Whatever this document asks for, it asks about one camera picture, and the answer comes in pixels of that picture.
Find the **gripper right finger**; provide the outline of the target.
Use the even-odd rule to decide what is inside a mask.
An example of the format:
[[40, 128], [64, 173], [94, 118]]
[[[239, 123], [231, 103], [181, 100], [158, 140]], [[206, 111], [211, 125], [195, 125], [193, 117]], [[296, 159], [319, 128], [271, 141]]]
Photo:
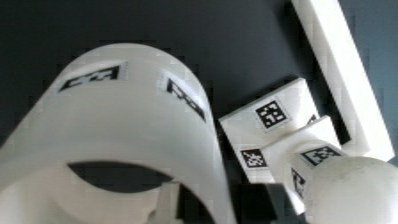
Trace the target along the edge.
[[307, 224], [280, 184], [243, 184], [239, 190], [239, 224]]

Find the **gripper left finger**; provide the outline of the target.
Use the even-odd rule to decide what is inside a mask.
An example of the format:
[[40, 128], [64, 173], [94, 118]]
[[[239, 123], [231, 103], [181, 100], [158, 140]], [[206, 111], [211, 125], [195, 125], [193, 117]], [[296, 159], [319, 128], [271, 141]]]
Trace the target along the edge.
[[179, 187], [177, 182], [161, 184], [156, 208], [147, 218], [147, 224], [183, 224], [183, 220], [177, 218]]

